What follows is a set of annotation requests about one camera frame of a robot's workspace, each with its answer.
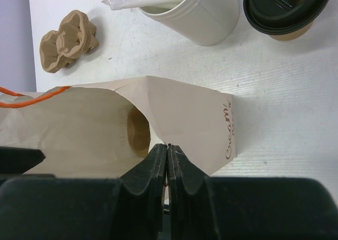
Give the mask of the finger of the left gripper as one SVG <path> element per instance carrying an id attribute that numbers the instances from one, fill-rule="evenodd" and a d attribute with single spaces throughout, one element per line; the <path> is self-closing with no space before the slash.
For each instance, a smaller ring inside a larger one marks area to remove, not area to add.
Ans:
<path id="1" fill-rule="evenodd" d="M 37 149 L 3 146 L 0 156 L 1 174 L 23 174 L 45 159 L 45 155 Z"/>

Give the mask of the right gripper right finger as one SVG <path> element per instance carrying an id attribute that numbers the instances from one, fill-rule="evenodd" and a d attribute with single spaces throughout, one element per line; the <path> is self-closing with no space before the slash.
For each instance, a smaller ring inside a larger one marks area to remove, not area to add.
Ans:
<path id="1" fill-rule="evenodd" d="M 207 175 L 178 145 L 168 146 L 167 167 L 171 239 L 204 239 L 210 211 Z"/>

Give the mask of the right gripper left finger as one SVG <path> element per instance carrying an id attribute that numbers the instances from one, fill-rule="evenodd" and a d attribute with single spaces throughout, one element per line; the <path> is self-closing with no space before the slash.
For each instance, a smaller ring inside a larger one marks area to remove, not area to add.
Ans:
<path id="1" fill-rule="evenodd" d="M 167 145 L 156 144 L 146 158 L 125 173 L 116 204 L 117 234 L 162 231 Z"/>

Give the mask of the paper takeout bag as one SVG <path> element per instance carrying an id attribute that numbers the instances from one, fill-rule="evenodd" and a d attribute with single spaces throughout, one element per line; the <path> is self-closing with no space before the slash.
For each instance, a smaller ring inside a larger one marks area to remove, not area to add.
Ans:
<path id="1" fill-rule="evenodd" d="M 24 156 L 27 174 L 120 177 L 157 144 L 178 145 L 213 174 L 236 157 L 232 96 L 154 76 L 65 86 L 36 96 L 1 89 L 1 146 Z"/>

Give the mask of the brown cardboard cup carrier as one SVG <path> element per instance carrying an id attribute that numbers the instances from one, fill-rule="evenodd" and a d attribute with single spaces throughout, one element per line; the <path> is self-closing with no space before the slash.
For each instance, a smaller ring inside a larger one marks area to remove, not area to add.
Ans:
<path id="1" fill-rule="evenodd" d="M 60 22 L 57 31 L 51 30 L 40 42 L 40 61 L 47 73 L 56 73 L 75 62 L 83 54 L 99 46 L 97 27 L 87 14 L 73 10 Z"/>

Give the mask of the black cup lid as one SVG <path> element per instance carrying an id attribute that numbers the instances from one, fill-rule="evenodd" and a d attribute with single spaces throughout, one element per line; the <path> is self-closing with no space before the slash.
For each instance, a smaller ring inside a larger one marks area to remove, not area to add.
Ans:
<path id="1" fill-rule="evenodd" d="M 243 0 L 249 24 L 257 31 L 282 36 L 313 22 L 329 0 Z"/>

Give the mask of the single brown paper cup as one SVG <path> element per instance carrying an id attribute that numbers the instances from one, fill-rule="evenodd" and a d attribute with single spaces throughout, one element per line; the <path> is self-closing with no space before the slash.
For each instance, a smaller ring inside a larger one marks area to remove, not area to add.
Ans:
<path id="1" fill-rule="evenodd" d="M 277 41 L 291 41 L 305 34 L 312 27 L 313 23 L 314 22 L 312 21 L 308 25 L 292 33 L 283 35 L 269 35 L 269 36 Z"/>

